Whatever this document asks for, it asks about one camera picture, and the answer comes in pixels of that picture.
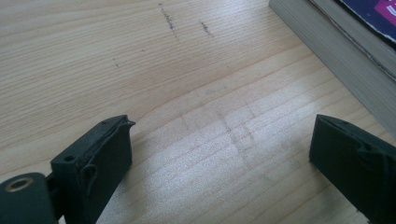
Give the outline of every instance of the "dark scratch mark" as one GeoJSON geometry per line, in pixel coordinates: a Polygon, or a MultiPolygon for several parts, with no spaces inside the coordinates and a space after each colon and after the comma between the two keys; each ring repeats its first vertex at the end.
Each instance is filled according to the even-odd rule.
{"type": "Polygon", "coordinates": [[[113,61],[116,64],[116,66],[119,67],[119,65],[116,63],[116,59],[113,58],[113,61]]]}
{"type": "Polygon", "coordinates": [[[207,26],[204,24],[203,21],[200,21],[202,27],[204,28],[205,33],[207,33],[209,36],[211,37],[215,37],[214,35],[212,35],[212,33],[210,33],[210,31],[207,29],[207,26]]]}
{"type": "Polygon", "coordinates": [[[176,32],[175,32],[175,25],[172,23],[172,18],[171,18],[171,17],[166,13],[166,11],[163,9],[163,4],[162,4],[162,3],[158,4],[158,6],[161,7],[161,12],[163,13],[163,16],[165,17],[166,22],[168,22],[169,29],[172,30],[172,33],[174,34],[175,39],[176,39],[178,42],[180,42],[180,40],[178,39],[177,34],[176,34],[176,32]]]}

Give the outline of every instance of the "book cover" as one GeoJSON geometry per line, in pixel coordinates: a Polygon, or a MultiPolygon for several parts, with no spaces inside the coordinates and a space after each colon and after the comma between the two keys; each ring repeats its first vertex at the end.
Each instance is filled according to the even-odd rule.
{"type": "Polygon", "coordinates": [[[396,48],[396,0],[337,0],[381,39],[396,48]]]}

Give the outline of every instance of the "table surface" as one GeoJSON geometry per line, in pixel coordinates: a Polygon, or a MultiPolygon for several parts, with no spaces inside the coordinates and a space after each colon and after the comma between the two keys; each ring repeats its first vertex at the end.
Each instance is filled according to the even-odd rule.
{"type": "Polygon", "coordinates": [[[126,114],[98,223],[366,223],[309,162],[316,114],[395,145],[267,0],[0,2],[0,181],[126,114]]]}

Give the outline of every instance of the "screw hole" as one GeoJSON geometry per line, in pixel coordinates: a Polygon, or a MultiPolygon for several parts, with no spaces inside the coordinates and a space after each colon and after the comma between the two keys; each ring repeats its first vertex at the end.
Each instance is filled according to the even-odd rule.
{"type": "Polygon", "coordinates": [[[17,179],[12,181],[6,186],[6,191],[8,192],[15,192],[21,189],[24,189],[33,183],[33,178],[31,177],[24,177],[21,179],[17,179]]]}
{"type": "Polygon", "coordinates": [[[64,158],[65,161],[73,161],[74,160],[74,156],[68,156],[64,158]]]}

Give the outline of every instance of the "black plastic piece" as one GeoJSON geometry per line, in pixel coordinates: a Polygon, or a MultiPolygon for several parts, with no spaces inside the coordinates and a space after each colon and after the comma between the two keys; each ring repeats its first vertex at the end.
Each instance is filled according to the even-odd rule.
{"type": "Polygon", "coordinates": [[[132,164],[133,125],[127,116],[103,120],[51,161],[47,178],[26,174],[4,182],[0,224],[53,224],[61,216],[67,223],[95,223],[132,164]],[[23,179],[29,180],[25,188],[10,190],[23,179]]]}
{"type": "Polygon", "coordinates": [[[318,115],[309,158],[372,223],[396,223],[396,147],[318,115]]]}

